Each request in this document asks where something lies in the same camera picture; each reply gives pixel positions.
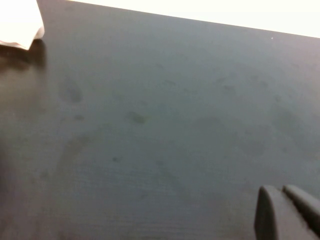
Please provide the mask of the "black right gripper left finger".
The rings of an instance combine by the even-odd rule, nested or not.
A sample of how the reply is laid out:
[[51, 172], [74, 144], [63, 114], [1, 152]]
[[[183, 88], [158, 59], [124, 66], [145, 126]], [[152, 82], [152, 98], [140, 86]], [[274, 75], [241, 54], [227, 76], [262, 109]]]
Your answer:
[[271, 185], [259, 188], [254, 218], [257, 240], [318, 240], [293, 202], [282, 189]]

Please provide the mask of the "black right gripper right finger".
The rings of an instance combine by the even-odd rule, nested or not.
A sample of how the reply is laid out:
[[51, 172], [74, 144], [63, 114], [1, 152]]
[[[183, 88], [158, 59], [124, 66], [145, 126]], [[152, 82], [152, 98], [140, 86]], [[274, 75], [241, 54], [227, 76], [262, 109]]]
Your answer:
[[308, 227], [320, 234], [320, 200], [295, 185], [285, 185], [282, 191], [292, 201]]

